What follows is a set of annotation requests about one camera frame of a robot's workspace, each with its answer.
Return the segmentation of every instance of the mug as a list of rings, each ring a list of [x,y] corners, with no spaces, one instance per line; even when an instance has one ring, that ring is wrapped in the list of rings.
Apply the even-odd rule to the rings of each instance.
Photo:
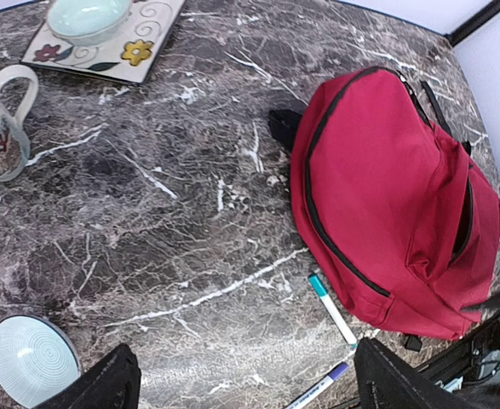
[[[28,78],[30,83],[14,117],[0,103],[0,181],[18,176],[30,156],[30,141],[22,123],[36,100],[37,76],[27,66],[7,66],[0,71],[0,90],[15,78]]]

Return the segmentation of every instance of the dark marble surface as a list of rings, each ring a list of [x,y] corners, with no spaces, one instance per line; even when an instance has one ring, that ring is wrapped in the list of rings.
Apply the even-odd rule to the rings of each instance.
[[[23,55],[47,7],[0,14],[0,69]],[[307,282],[319,267],[296,232],[289,155],[267,111],[304,108],[321,82],[374,64],[419,90],[429,81],[499,190],[445,39],[351,6],[189,1],[142,87],[39,71],[25,124],[33,159],[0,184],[0,319],[47,317],[84,368],[128,343],[140,409],[286,406],[349,350]],[[14,103],[23,89],[10,90]],[[415,354],[397,334],[378,336],[413,364],[445,346],[425,340]],[[313,407],[355,393],[352,370]],[[6,407],[16,406],[0,389]]]

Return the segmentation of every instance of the blue leaf design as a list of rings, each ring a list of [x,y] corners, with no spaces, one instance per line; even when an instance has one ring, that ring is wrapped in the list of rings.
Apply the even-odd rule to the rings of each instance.
[[[110,68],[113,68],[117,64],[118,62],[99,62],[98,64],[94,64],[87,69],[90,71],[100,72],[109,70]]]
[[[53,62],[65,60],[70,55],[72,55],[72,51],[73,51],[73,47],[70,47],[69,49],[65,49],[64,51],[62,51],[60,54],[58,54],[55,57],[55,59],[53,60]]]

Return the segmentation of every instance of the red bag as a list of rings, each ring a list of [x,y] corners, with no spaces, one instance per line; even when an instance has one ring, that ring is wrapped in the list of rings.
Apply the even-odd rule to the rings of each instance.
[[[378,328],[458,339],[480,313],[500,199],[402,75],[372,67],[322,84],[296,133],[297,228],[348,311]]]

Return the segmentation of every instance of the yellow flower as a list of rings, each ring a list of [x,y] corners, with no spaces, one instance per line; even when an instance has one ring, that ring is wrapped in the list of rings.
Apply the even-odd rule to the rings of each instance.
[[[151,58],[153,41],[138,40],[135,43],[128,42],[124,45],[123,60],[130,60],[131,66],[138,66],[142,61]]]

